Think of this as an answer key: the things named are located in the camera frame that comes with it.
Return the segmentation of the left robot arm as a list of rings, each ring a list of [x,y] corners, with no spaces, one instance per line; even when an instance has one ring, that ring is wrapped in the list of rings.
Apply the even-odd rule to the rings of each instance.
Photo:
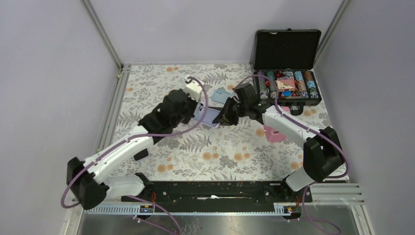
[[[72,192],[77,203],[85,210],[98,206],[106,199],[122,196],[148,200],[152,189],[142,178],[137,175],[110,177],[111,172],[161,139],[195,129],[192,126],[184,131],[173,131],[180,123],[186,124],[194,117],[202,95],[206,96],[207,93],[201,87],[172,90],[124,137],[82,161],[77,157],[72,158],[68,162],[67,187],[61,197],[61,206],[72,208],[72,205],[66,204],[68,192]]]

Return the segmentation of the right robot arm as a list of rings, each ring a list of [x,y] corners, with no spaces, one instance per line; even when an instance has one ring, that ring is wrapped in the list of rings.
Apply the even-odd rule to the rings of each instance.
[[[321,182],[346,163],[336,131],[331,127],[315,130],[288,112],[275,101],[260,99],[250,83],[238,85],[236,96],[228,98],[212,123],[237,125],[240,118],[249,117],[285,135],[303,150],[303,165],[283,179],[281,197],[288,202],[300,195],[300,190]]]

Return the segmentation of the black phone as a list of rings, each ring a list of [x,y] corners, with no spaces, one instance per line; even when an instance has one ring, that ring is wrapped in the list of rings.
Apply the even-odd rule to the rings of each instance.
[[[210,107],[210,106],[209,106],[209,108],[210,108],[210,109],[213,109],[213,110],[217,110],[217,111],[219,111],[219,112],[223,110],[223,108],[222,108],[222,107]]]

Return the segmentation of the light blue phone case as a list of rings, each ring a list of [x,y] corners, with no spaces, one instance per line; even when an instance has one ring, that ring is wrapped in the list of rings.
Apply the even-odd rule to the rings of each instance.
[[[215,90],[211,95],[211,100],[217,103],[225,104],[228,98],[232,98],[234,94],[223,91]]]

